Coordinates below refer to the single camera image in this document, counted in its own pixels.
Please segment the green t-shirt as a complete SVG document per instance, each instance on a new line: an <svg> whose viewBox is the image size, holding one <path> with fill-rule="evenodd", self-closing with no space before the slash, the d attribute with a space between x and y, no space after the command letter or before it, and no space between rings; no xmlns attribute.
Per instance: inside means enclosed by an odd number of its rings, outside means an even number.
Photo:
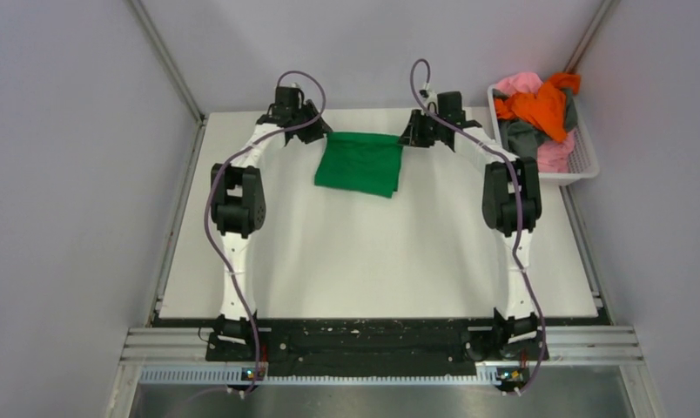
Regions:
<svg viewBox="0 0 700 418"><path fill-rule="evenodd" d="M399 189L403 148L394 135L336 131L314 174L316 186L392 198Z"/></svg>

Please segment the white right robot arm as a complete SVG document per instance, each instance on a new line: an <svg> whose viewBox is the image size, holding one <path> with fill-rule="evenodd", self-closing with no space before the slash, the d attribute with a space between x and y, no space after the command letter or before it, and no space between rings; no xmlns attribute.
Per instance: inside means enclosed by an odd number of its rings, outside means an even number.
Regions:
<svg viewBox="0 0 700 418"><path fill-rule="evenodd" d="M503 359L514 359L527 341L537 339L542 308L528 275L530 247L542 216L537 163L506 151L469 119L458 91L413 92L413 110L400 145L430 148L436 143L466 158L482 176L481 211L495 236L499 257L497 301L489 346Z"/></svg>

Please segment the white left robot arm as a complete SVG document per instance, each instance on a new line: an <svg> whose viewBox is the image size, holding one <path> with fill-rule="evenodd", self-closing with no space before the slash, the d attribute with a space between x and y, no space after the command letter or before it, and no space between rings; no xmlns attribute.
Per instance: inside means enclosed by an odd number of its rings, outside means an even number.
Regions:
<svg viewBox="0 0 700 418"><path fill-rule="evenodd" d="M267 215L260 167L269 152L292 138L307 144L331 131L315 103L305 98L297 84L279 85L252 136L226 162L211 169L206 211L209 226L205 231L224 262L224 291L214 339L240 360L254 357L260 346L257 309L246 284L251 235L263 226Z"/></svg>

